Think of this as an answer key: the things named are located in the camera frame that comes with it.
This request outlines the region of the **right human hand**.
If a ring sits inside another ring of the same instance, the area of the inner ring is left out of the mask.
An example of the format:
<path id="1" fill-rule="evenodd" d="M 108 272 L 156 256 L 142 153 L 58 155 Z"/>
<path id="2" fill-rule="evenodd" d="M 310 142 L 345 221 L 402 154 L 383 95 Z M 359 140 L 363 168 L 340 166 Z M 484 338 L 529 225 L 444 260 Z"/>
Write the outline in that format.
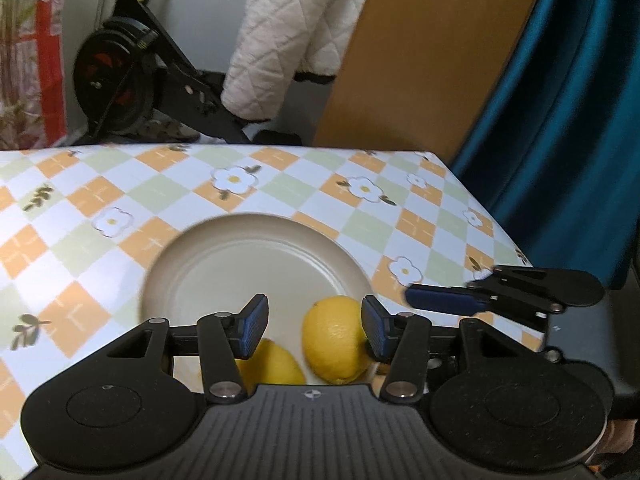
<path id="1" fill-rule="evenodd" d="M 610 420 L 598 444 L 596 460 L 603 462 L 608 456 L 626 453 L 634 444 L 637 422 L 637 419 Z"/>

